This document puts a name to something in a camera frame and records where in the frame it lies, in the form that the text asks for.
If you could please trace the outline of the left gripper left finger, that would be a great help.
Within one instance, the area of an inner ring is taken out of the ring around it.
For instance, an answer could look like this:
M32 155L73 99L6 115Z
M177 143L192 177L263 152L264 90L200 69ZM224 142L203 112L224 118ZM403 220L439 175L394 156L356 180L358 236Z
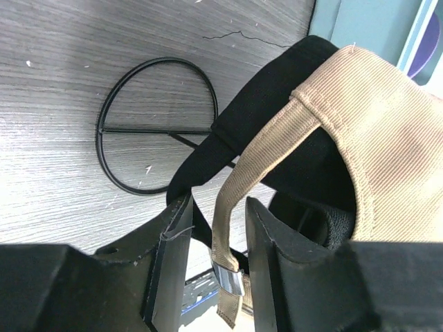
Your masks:
M192 215L192 196L182 196L94 255L3 245L1 330L177 331Z

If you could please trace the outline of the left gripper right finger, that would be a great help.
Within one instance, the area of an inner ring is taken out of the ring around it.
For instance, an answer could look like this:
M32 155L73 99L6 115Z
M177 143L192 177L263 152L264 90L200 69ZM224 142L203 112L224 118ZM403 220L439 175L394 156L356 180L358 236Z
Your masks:
M441 331L442 245L347 241L328 250L246 200L257 331Z

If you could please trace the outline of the black cap gold logo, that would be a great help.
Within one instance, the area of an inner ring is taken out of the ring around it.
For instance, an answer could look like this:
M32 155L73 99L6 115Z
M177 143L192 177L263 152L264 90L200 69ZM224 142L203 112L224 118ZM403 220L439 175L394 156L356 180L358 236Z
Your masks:
M330 41L310 35L260 69L178 168L167 202L207 183L239 158L263 129L275 131L291 92L336 50ZM335 142L324 129L310 133L262 182L275 191L270 211L308 239L333 250L352 236L354 186Z

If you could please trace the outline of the tan cap black logo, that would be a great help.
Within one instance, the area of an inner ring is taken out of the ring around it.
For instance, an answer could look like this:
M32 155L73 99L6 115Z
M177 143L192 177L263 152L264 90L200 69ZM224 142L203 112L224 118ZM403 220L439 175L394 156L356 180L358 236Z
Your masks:
M291 92L275 131L263 129L221 187L213 217L213 266L222 286L218 315L235 326L250 282L230 252L238 202L317 128L342 156L356 194L357 241L442 240L442 101L395 66L357 46L335 52Z

